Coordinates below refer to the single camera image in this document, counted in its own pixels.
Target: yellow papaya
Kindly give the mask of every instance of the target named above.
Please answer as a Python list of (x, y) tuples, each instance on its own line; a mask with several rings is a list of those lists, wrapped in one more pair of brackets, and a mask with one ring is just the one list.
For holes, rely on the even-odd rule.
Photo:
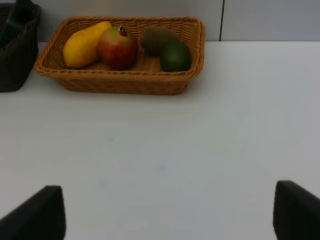
[(73, 69), (82, 68), (99, 59), (97, 45), (102, 33), (111, 28), (111, 23), (100, 22), (75, 32), (65, 43), (63, 57), (65, 64)]

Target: kiwi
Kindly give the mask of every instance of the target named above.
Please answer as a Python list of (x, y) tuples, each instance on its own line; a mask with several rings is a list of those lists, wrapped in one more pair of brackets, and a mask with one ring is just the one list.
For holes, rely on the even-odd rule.
[(141, 46), (152, 56), (159, 56), (166, 45), (179, 42), (173, 30), (162, 26), (147, 26), (141, 35)]

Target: white table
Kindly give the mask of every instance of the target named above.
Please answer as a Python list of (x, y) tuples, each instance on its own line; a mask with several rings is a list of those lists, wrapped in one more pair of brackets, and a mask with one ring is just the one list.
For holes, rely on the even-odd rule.
[(67, 240), (274, 240), (277, 180), (320, 196), (320, 42), (207, 42), (178, 96), (0, 94), (0, 216), (64, 191)]

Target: brown wicker basket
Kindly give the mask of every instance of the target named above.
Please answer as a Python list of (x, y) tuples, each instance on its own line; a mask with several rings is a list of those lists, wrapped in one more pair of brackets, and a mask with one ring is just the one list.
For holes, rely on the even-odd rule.
[[(13, 3), (0, 3), (0, 32), (13, 9)], [(19, 90), (38, 57), (38, 24), (41, 9), (35, 4), (33, 20), (25, 25), (24, 31), (0, 49), (0, 92)]]
[[(103, 62), (83, 69), (69, 69), (63, 58), (63, 47), (76, 31), (108, 21), (114, 26), (126, 25), (139, 43), (139, 53), (130, 70), (111, 70)], [(140, 45), (140, 34), (146, 26), (158, 25), (174, 30), (186, 43), (192, 55), (191, 68), (181, 72), (163, 72), (158, 57), (147, 55)], [(35, 70), (57, 80), (71, 91), (92, 93), (125, 93), (177, 95), (204, 65), (205, 26), (195, 17), (112, 17), (76, 16), (63, 21), (39, 55)]]

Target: lime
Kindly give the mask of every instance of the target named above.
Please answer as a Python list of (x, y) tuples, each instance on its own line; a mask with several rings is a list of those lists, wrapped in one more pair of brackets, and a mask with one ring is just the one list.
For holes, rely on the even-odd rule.
[(173, 42), (162, 50), (160, 65), (165, 72), (188, 71), (191, 66), (191, 59), (187, 45), (181, 42)]

